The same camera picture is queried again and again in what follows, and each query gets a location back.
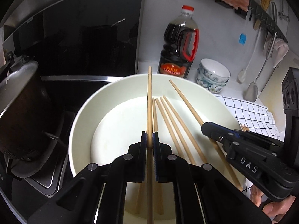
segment stacked bowl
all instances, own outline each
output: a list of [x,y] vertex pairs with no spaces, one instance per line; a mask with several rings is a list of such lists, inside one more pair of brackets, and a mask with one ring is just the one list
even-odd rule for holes
[[197,69],[196,81],[211,93],[219,93],[226,86],[230,71],[212,59],[202,59]]

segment metal spatula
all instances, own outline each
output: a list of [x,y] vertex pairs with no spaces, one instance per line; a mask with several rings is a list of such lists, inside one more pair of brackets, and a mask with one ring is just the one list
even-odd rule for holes
[[266,60],[263,64],[262,69],[260,70],[257,78],[249,84],[249,87],[248,87],[247,91],[245,92],[244,99],[247,100],[247,101],[255,102],[258,98],[257,80],[259,79],[260,75],[262,74],[262,71],[263,71],[268,59],[272,57],[274,43],[276,41],[276,38],[277,38],[277,32],[274,34],[274,36],[272,38],[271,44],[270,44],[270,46],[268,48],[268,51],[267,51],[267,57],[266,57]]

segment white countertop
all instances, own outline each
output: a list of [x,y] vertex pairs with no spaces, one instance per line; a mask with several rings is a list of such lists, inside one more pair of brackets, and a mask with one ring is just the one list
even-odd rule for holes
[[[138,73],[147,73],[149,66],[152,67],[153,73],[157,73],[158,62],[139,62]],[[192,82],[196,82],[196,74],[197,74],[197,70],[191,68],[187,79]],[[232,97],[234,99],[243,100],[243,93],[247,90],[247,88],[248,88],[247,84],[240,84],[231,79],[228,81],[226,87],[224,87],[219,94],[225,97]],[[257,98],[255,103],[264,106],[259,98]]]

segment grid patterned towel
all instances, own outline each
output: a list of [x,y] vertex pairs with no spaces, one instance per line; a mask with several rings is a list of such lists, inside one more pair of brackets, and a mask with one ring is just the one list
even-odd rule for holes
[[280,140],[275,120],[272,113],[268,112],[267,107],[222,95],[216,95],[216,97],[237,118],[239,123],[246,125],[250,131]]

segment plastic bottle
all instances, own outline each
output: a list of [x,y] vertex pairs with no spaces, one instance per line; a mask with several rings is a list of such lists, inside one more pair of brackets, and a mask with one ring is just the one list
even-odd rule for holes
[[193,10],[193,7],[184,5],[181,15],[168,24],[158,73],[187,77],[199,43],[199,29],[192,19]]

